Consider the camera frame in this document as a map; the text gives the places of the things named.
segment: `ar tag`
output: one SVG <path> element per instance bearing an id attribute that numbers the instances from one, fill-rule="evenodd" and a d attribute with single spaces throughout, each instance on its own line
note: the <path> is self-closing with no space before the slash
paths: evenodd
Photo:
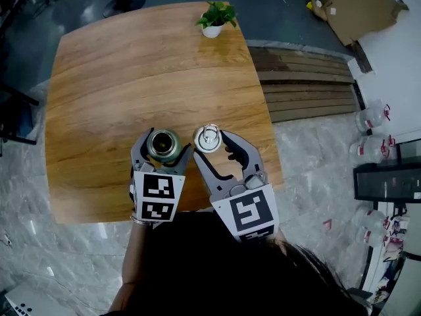
<path id="1" fill-rule="evenodd" d="M 260 240 L 278 231 L 278 208 L 271 184 L 216 201 L 212 206 L 239 242 Z"/>
<path id="2" fill-rule="evenodd" d="M 136 217 L 144 221 L 172 221 L 185 176 L 134 172 Z"/>

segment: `jar lid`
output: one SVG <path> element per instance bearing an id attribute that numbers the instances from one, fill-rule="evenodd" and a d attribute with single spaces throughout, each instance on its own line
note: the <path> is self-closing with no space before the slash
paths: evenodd
<path id="1" fill-rule="evenodd" d="M 203 153 L 215 152 L 222 143 L 222 136 L 215 124 L 208 124 L 196 131 L 194 137 L 196 148 Z"/>

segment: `gray tile floor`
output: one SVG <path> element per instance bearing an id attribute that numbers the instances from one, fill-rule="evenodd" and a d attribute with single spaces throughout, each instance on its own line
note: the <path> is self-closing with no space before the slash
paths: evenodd
<path id="1" fill-rule="evenodd" d="M 130 223 L 57 225 L 49 210 L 43 148 L 47 83 L 30 94 L 39 144 L 7 143 L 0 158 L 0 290 L 27 284 L 79 315 L 106 311 L 120 284 Z M 352 115 L 274 124 L 285 186 L 276 192 L 280 228 L 335 269 L 346 287 L 358 286 L 368 247 L 354 241 L 349 143 L 358 136 Z M 328 230 L 324 221 L 332 220 Z"/>
<path id="2" fill-rule="evenodd" d="M 9 51 L 0 72 L 2 81 L 27 92 L 50 78 L 57 46 L 63 34 L 103 18 L 110 0 L 56 0 L 37 18 L 28 3 L 7 29 Z M 145 7 L 206 0 L 146 0 Z M 235 5 L 243 34 L 248 40 L 298 43 L 348 53 L 327 23 L 317 19 L 305 0 L 223 0 Z"/>

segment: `office chair base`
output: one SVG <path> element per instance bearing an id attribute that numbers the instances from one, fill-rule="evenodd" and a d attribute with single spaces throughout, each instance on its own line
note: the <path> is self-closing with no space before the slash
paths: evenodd
<path id="1" fill-rule="evenodd" d="M 128 0 L 128 4 L 121 8 L 117 6 L 116 0 L 112 0 L 107 6 L 105 6 L 103 11 L 103 16 L 105 18 L 109 18 L 110 16 L 135 11 L 136 9 L 140 9 L 145 4 L 146 0 Z"/>

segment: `black hair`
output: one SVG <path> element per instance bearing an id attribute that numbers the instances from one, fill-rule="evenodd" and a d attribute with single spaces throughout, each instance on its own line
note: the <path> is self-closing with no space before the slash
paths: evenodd
<path id="1" fill-rule="evenodd" d="M 269 240 L 239 244 L 214 213 L 177 214 L 153 231 L 147 253 L 128 303 L 135 315 L 367 315 L 312 252 Z"/>

